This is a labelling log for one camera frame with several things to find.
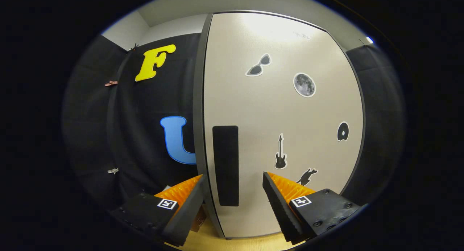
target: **guitar sticker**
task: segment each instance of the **guitar sticker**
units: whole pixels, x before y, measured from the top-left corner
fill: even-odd
[[[318,170],[316,169],[311,170],[311,168],[308,168],[308,171],[306,171],[305,173],[303,173],[303,175],[301,175],[300,180],[297,181],[297,183],[300,183],[301,185],[306,185],[307,183],[311,181],[310,180],[311,175],[316,174],[316,173],[318,173]]]
[[[279,152],[275,154],[275,168],[283,169],[287,167],[287,154],[283,154],[283,133],[279,136]]]

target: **black curtain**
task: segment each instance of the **black curtain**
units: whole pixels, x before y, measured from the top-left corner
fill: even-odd
[[[103,36],[87,48],[69,79],[63,99],[62,130],[78,180],[101,206],[122,203],[118,175],[107,143],[110,87],[127,51]]]
[[[199,33],[139,46],[129,53],[98,36],[76,64],[63,102],[71,165],[88,193],[112,210],[128,198],[156,194],[198,174],[167,153],[160,120],[182,116],[184,147],[194,152],[192,86]],[[135,82],[148,50],[174,44],[152,79]],[[116,86],[105,87],[109,81]],[[116,174],[108,170],[118,169]]]
[[[124,66],[115,99],[119,127],[114,129],[114,143],[120,149],[117,158],[123,161],[118,167],[125,175],[123,184],[129,196],[141,189],[156,194],[167,185],[198,175],[196,165],[179,163],[169,156],[160,120],[168,116],[184,117],[187,120],[182,130],[184,147],[194,153],[192,93],[199,36],[200,33],[192,33],[139,46]],[[176,50],[167,53],[163,66],[154,66],[156,76],[136,82],[144,53],[171,44]],[[142,188],[129,185],[135,182]]]
[[[359,78],[366,119],[361,157],[343,196],[364,205],[385,188],[401,157],[406,111],[396,71],[380,49],[365,45],[346,53]]]

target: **small sticker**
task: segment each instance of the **small sticker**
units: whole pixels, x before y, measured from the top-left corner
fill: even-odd
[[[305,173],[303,173],[303,175],[301,175],[300,180],[297,181],[297,183],[300,183],[301,185],[306,185],[307,183],[311,181],[310,180],[311,175],[316,174],[316,173],[318,173],[318,170],[316,169],[311,170],[311,168],[308,168],[308,171],[306,171]]]
[[[312,203],[311,200],[308,200],[306,196],[295,198],[295,199],[292,199],[291,201],[293,202],[293,204],[295,204],[296,207],[300,207],[300,206],[304,206],[309,203]]]
[[[346,141],[348,139],[348,134],[349,134],[348,123],[341,122],[340,125],[338,125],[337,140],[338,141],[342,141],[342,140]]]
[[[166,208],[166,209],[173,209],[174,206],[177,204],[177,201],[164,199],[158,204],[159,207]]]
[[[284,169],[287,167],[287,154],[283,153],[283,133],[279,135],[279,152],[275,154],[275,168]]]
[[[298,94],[305,98],[312,97],[316,93],[316,84],[308,74],[295,74],[293,77],[293,86]]]
[[[255,77],[260,76],[263,73],[262,66],[268,66],[270,64],[270,56],[269,54],[264,54],[258,64],[253,66],[247,73],[246,76]]]
[[[304,33],[298,33],[298,32],[293,32],[293,34],[295,34],[296,36],[300,37],[300,38],[303,38],[303,39],[307,39],[307,40],[311,40],[311,37],[310,36],[307,36],[306,34]]]

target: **black rectangle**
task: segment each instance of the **black rectangle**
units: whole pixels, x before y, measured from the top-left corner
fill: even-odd
[[[239,206],[239,127],[212,127],[219,204]]]

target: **moon sticker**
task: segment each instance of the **moon sticker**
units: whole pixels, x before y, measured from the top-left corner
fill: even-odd
[[[338,126],[338,131],[337,131],[337,140],[347,140],[348,139],[348,134],[349,134],[349,127],[348,123],[346,122],[341,122],[340,125]]]
[[[316,93],[316,84],[308,74],[297,73],[293,77],[293,86],[298,94],[306,98],[312,97]]]

